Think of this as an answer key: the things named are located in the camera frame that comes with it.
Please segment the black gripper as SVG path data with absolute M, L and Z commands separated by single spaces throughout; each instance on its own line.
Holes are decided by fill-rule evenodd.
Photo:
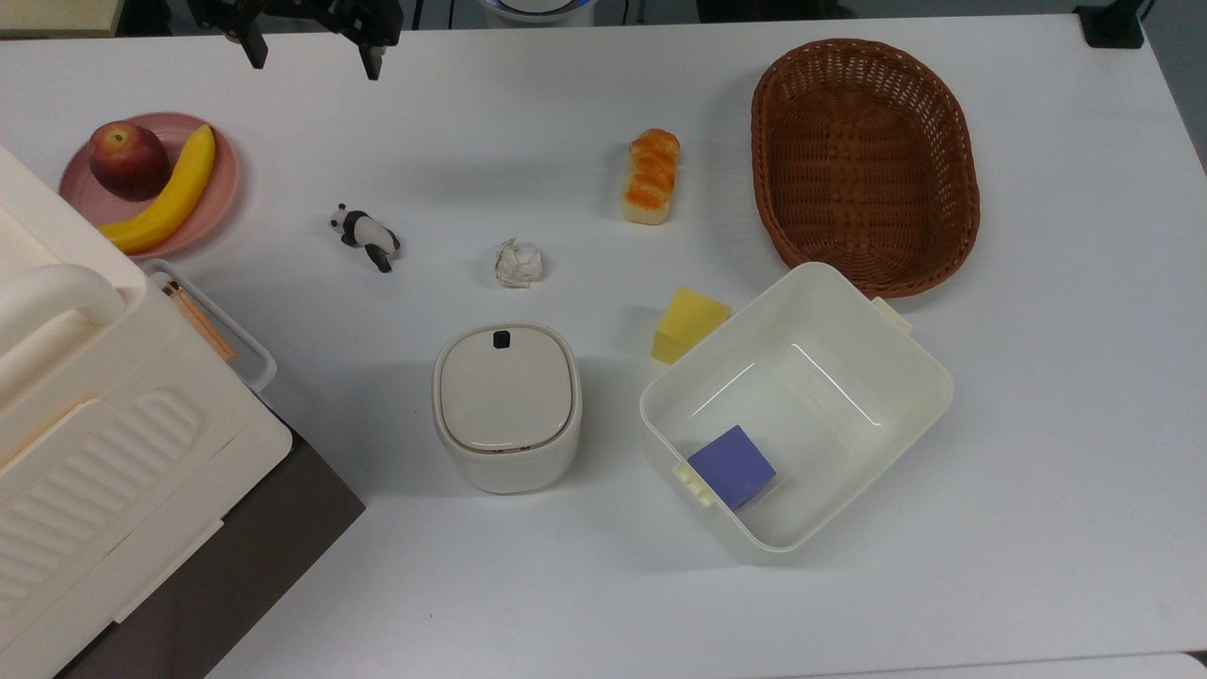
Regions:
M 199 27 L 216 30 L 240 43 L 247 60 L 262 70 L 268 46 L 256 25 L 260 18 L 301 19 L 323 31 L 357 43 L 365 74 L 378 81 L 389 46 L 404 30 L 400 1 L 189 1 L 189 14 Z

